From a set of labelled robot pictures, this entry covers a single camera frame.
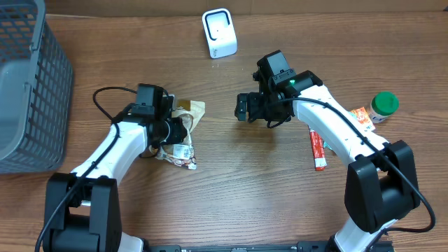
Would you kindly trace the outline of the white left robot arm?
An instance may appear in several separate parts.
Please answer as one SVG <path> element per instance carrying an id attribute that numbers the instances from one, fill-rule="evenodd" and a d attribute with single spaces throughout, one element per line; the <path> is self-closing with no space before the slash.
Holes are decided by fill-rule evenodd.
<path id="1" fill-rule="evenodd" d="M 36 251 L 149 251 L 148 242 L 123 232 L 118 186 L 136 158 L 187 137 L 176 98 L 163 87 L 139 84 L 136 101 L 110 116 L 108 135 L 70 173 L 47 182 L 43 228 Z"/>

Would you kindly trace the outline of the red snack bar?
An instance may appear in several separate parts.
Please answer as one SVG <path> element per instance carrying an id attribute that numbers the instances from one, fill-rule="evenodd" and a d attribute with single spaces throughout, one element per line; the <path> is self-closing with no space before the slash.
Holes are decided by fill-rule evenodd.
<path id="1" fill-rule="evenodd" d="M 311 150 L 314 157 L 314 166 L 317 172 L 323 171 L 327 167 L 323 140 L 321 136 L 312 128 L 309 128 Z"/>

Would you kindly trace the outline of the snack wrapper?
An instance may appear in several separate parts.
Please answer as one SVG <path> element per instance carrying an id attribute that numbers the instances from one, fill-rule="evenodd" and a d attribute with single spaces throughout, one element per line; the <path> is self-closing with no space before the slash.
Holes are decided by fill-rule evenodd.
<path id="1" fill-rule="evenodd" d="M 197 168 L 193 145 L 178 143 L 161 146 L 155 158 L 189 170 L 196 170 Z"/>

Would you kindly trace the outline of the beige brown snack pouch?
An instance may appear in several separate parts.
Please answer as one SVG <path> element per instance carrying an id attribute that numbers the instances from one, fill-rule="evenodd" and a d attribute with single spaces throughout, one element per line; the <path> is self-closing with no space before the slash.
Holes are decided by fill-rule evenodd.
<path id="1" fill-rule="evenodd" d="M 193 145 L 191 133 L 205 114 L 205 103 L 203 101 L 178 100 L 176 110 L 171 114 L 174 118 L 180 117 L 188 131 L 187 137 L 182 144 Z"/>

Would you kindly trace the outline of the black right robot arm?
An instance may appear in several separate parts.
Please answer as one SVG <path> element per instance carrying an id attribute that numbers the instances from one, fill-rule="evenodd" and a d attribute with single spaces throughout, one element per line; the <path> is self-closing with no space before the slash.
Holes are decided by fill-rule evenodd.
<path id="1" fill-rule="evenodd" d="M 258 92 L 237 97 L 235 116 L 268 128 L 292 117 L 306 123 L 333 149 L 347 167 L 344 205 L 349 219 L 328 241 L 298 244 L 302 251 L 386 251 L 380 234 L 420 205 L 412 149 L 390 143 L 365 129 L 333 98 L 311 71 L 296 73 L 277 50 L 257 62 Z"/>

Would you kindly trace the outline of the green lid jar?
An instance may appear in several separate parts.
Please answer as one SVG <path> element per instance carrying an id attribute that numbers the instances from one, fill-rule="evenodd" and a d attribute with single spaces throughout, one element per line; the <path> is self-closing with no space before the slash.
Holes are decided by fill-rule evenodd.
<path id="1" fill-rule="evenodd" d="M 392 92 L 380 92 L 370 102 L 368 115 L 373 123 L 382 123 L 394 114 L 399 107 L 399 100 Z"/>

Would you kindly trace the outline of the orange tissue pack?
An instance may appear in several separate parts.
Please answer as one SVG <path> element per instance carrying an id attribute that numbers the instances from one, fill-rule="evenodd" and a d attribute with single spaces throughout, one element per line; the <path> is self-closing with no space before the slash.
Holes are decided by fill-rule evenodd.
<path id="1" fill-rule="evenodd" d="M 351 113 L 353 114 L 353 116 L 357 119 L 357 121 L 364 126 L 364 128 L 367 131 L 374 131 L 376 130 L 373 122 L 371 121 L 368 112 L 365 110 L 364 107 L 360 107 L 360 108 L 356 108 L 351 110 Z"/>

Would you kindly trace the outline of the teal tissue pack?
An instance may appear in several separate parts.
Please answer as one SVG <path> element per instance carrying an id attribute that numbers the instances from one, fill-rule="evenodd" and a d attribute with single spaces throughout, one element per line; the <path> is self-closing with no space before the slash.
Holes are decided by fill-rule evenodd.
<path id="1" fill-rule="evenodd" d="M 333 149 L 330 147 L 330 145 L 326 141 L 323 141 L 323 147 L 333 151 Z"/>

